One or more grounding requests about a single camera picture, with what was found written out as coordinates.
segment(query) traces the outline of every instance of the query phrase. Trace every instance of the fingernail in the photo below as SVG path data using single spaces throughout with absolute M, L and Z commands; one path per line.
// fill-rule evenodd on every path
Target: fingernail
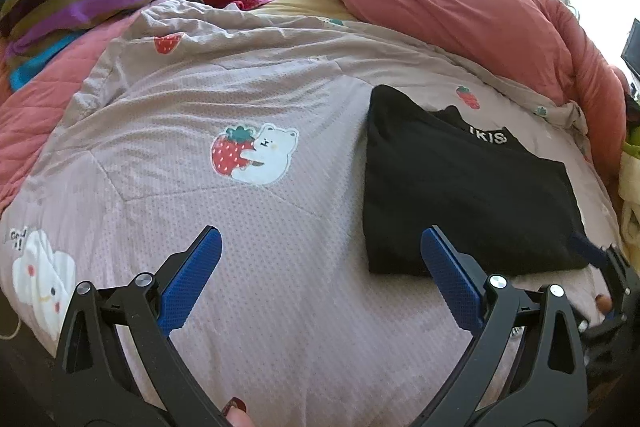
M 222 416 L 225 416 L 229 413 L 229 410 L 235 407 L 236 409 L 241 410 L 242 412 L 246 412 L 246 405 L 244 404 L 244 402 L 242 400 L 240 400 L 239 398 L 233 397 L 231 400 L 229 400 L 226 405 L 222 408 Z

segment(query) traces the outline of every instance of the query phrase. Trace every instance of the yellow bed sheet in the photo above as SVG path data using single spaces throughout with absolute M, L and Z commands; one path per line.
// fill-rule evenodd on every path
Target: yellow bed sheet
M 251 13 L 263 15 L 306 15 L 326 17 L 341 21 L 357 21 L 340 0 L 275 0 L 260 6 Z

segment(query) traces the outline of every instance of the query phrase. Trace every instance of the blue gripper pad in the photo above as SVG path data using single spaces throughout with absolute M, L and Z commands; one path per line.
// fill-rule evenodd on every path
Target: blue gripper pad
M 607 253 L 596 247 L 581 233 L 572 233 L 567 241 L 567 248 L 582 256 L 587 263 L 593 264 L 598 269 L 606 268 L 609 263 Z
M 184 326 L 222 255 L 222 236 L 211 229 L 162 293 L 158 326 L 165 336 Z
M 422 232 L 420 253 L 458 327 L 476 335 L 482 330 L 482 297 L 449 248 L 433 229 Z

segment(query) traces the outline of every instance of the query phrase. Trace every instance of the pink blanket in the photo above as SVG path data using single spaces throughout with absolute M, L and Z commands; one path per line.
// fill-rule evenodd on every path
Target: pink blanket
M 469 58 L 493 74 L 577 102 L 593 162 L 606 185 L 625 139 L 622 84 L 558 0 L 341 0 L 357 18 Z
M 0 213 L 15 198 L 69 100 L 107 44 L 137 15 L 105 22 L 85 33 L 4 102 L 2 86 L 8 87 L 8 83 L 0 60 Z

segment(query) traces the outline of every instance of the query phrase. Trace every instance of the strawberry leaf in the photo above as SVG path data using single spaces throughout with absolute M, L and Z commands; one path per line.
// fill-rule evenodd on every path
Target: strawberry leaf
M 245 143 L 254 140 L 253 130 L 250 128 L 245 129 L 241 125 L 235 129 L 228 127 L 226 129 L 226 137 L 229 141 L 235 143 Z

